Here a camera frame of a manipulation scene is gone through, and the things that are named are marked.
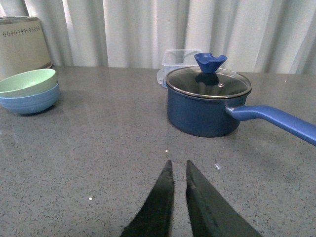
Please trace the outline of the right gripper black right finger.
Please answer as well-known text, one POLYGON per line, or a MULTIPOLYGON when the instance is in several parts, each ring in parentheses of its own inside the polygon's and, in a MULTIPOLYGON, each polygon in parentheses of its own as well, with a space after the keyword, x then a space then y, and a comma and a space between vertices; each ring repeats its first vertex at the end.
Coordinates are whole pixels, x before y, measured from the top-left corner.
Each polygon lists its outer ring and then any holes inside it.
POLYGON ((260 237, 190 161, 186 168, 186 199, 193 236, 260 237))

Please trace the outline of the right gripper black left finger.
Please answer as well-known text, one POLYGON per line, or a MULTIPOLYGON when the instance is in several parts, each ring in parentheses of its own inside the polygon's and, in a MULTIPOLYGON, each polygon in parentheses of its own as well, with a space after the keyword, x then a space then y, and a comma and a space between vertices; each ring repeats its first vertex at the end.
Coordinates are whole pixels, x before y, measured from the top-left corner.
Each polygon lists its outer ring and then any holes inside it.
POLYGON ((143 206, 121 233, 122 237, 168 237, 174 203, 172 162, 168 160, 143 206))

